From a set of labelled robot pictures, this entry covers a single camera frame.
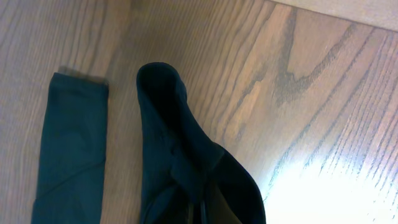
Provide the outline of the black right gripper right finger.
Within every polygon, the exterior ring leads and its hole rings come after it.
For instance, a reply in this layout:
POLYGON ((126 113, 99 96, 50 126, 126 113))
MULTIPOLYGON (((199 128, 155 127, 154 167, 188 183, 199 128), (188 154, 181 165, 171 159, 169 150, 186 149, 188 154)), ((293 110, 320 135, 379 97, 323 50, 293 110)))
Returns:
POLYGON ((242 224, 216 184, 211 184, 208 188, 205 208, 209 224, 242 224))

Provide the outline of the black leggings with red waistband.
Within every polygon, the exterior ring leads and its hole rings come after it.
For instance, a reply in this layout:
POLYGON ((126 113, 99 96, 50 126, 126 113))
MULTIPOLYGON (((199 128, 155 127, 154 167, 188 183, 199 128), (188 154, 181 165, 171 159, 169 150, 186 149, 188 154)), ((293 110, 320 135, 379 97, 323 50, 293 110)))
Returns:
MULTIPOLYGON (((187 223, 216 184, 241 223, 265 223, 261 193, 246 169, 202 130, 187 104, 178 72, 162 62, 136 78, 142 121, 141 223, 187 223)), ((55 73, 49 84, 40 145, 33 223, 99 223, 101 219, 109 88, 55 73)))

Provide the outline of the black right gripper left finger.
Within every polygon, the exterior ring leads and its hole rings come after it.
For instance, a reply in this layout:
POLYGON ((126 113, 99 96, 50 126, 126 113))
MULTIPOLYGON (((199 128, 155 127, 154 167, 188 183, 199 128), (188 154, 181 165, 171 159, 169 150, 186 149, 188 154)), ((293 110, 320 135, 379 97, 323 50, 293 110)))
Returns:
POLYGON ((201 224, 200 204, 189 203, 187 207, 187 224, 201 224))

